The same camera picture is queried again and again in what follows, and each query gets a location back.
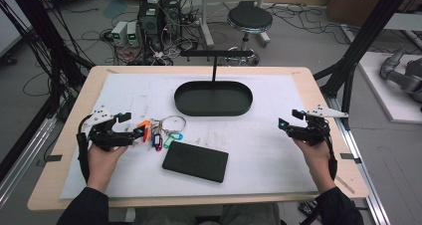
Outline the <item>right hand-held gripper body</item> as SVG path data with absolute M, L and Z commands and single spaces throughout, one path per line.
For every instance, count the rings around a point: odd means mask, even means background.
M 327 117 L 348 118 L 347 112 L 340 112 L 321 105 L 312 110 L 305 111 L 307 117 L 304 121 L 305 127 L 289 125 L 288 136 L 294 139 L 303 140 L 310 145 L 316 145 L 330 137 L 330 128 Z

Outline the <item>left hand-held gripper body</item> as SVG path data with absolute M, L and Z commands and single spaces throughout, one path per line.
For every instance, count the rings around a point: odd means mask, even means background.
M 87 119 L 87 127 L 90 129 L 89 140 L 103 150 L 132 145 L 134 142 L 133 132 L 117 132 L 112 129 L 117 122 L 114 116 L 115 114 L 105 106 L 100 106 Z

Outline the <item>black wallet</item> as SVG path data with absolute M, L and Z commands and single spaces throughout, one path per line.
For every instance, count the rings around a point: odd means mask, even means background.
M 163 160 L 164 169 L 222 183 L 229 154 L 224 151 L 172 141 Z

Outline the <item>black oval tray with hanger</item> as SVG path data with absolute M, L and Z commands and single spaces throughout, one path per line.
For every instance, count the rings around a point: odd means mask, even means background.
M 176 108 L 190 116 L 237 116 L 246 113 L 253 102 L 250 88 L 240 82 L 217 81 L 219 57 L 250 57 L 252 51 L 182 51 L 182 57 L 212 57 L 210 81 L 191 81 L 180 85 L 174 93 Z

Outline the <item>person's right hand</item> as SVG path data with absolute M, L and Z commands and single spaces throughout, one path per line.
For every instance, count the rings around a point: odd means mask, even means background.
M 320 142 L 316 145 L 309 145 L 302 140 L 295 139 L 295 144 L 304 154 L 316 186 L 321 190 L 333 187 L 333 180 L 328 169 L 329 151 L 326 143 Z

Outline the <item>person's left hand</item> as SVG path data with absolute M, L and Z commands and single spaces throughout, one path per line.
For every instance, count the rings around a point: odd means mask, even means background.
M 92 145 L 89 149 L 90 176 L 88 187 L 105 190 L 119 158 L 126 150 L 126 146 L 121 146 L 115 150 L 104 151 L 96 145 Z

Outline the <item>white table mat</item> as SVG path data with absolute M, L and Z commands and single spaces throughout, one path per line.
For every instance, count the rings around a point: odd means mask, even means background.
M 159 119 L 165 128 L 181 131 L 185 143 L 225 151 L 225 177 L 213 182 L 163 168 L 165 150 L 138 139 L 120 158 L 106 190 L 112 198 L 181 197 L 313 192 L 302 153 L 278 128 L 279 119 L 292 116 L 302 100 L 290 76 L 241 75 L 238 82 L 253 94 L 250 109 L 239 116 L 189 116 L 175 106 L 175 90 L 191 75 L 112 74 L 106 77 L 95 103 L 113 114 L 130 113 L 115 125 L 131 131 L 146 119 Z

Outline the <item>white floor platform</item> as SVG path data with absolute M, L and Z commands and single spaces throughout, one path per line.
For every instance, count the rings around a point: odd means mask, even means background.
M 397 84 L 379 76 L 381 65 L 388 57 L 390 54 L 367 52 L 359 62 L 359 69 L 391 121 L 422 124 L 422 104 L 413 101 Z

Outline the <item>grey power supply unit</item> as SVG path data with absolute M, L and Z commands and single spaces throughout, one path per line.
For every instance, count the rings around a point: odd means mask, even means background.
M 127 23 L 126 35 L 127 35 L 128 44 L 131 47 L 137 47 L 139 45 L 137 24 L 135 22 Z
M 111 35 L 114 43 L 118 47 L 124 47 L 127 42 L 127 23 L 125 21 L 118 22 L 111 30 Z

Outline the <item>black computer tower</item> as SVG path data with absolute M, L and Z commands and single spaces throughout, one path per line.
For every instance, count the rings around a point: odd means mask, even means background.
M 175 40 L 181 33 L 181 0 L 160 0 L 157 4 L 140 0 L 137 22 L 144 47 L 161 52 L 165 38 Z

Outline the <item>black round stool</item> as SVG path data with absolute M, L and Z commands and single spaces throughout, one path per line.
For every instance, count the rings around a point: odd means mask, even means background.
M 250 51 L 252 55 L 227 57 L 226 61 L 237 61 L 238 65 L 258 66 L 260 56 L 254 50 L 248 48 L 249 36 L 267 32 L 273 24 L 272 15 L 263 8 L 256 6 L 253 1 L 241 1 L 229 11 L 227 23 L 232 28 L 244 33 L 241 46 L 232 47 L 230 51 Z

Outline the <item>cardboard box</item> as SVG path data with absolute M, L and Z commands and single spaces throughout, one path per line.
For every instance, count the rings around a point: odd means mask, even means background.
M 379 0 L 329 0 L 326 17 L 330 22 L 362 26 Z

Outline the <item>aluminium rail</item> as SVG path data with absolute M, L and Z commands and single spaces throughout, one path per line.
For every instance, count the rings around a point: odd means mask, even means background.
M 56 124 L 57 120 L 55 118 L 46 118 L 35 131 L 30 133 L 29 140 L 23 143 L 23 151 L 0 182 L 0 210 L 6 205 L 16 186 L 48 140 Z
M 345 140 L 346 146 L 350 150 L 350 153 L 353 155 L 353 159 L 368 189 L 368 196 L 365 198 L 365 203 L 372 217 L 373 223 L 375 225 L 391 225 L 351 130 L 346 128 L 345 119 L 336 118 L 335 122 L 343 139 Z

